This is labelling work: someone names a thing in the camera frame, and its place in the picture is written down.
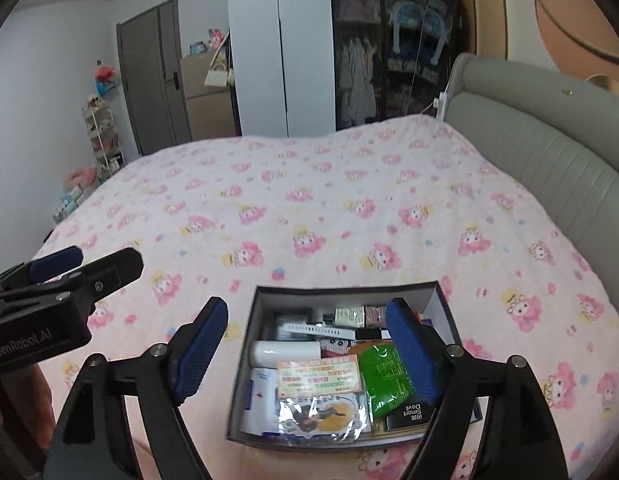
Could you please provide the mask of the person left hand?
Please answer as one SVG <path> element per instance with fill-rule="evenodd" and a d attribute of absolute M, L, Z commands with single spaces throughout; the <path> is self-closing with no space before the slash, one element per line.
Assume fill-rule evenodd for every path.
<path fill-rule="evenodd" d="M 6 392 L 29 434 L 40 448 L 50 448 L 55 428 L 53 396 L 40 366 L 34 364 L 23 376 L 15 378 Z"/>

